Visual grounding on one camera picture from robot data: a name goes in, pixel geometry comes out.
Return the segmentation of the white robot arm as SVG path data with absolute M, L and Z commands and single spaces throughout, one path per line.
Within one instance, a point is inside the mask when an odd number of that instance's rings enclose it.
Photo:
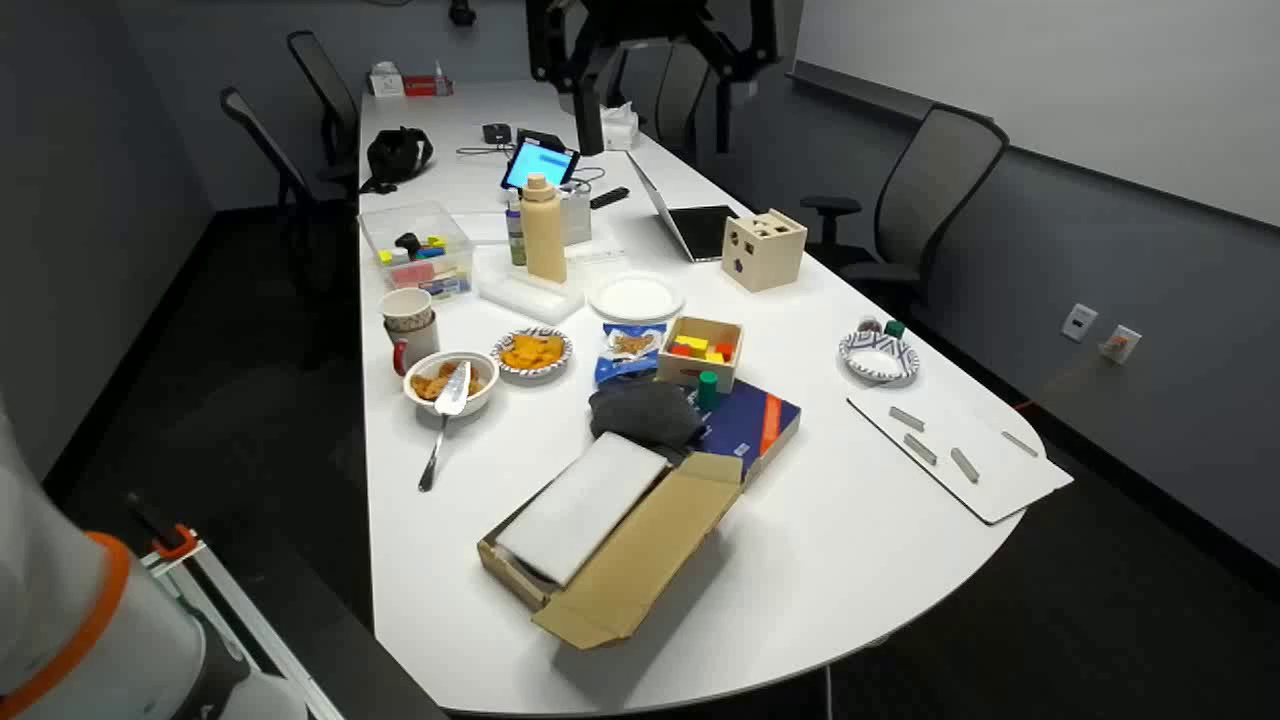
M 77 527 L 0 406 L 0 720 L 311 720 L 113 530 Z

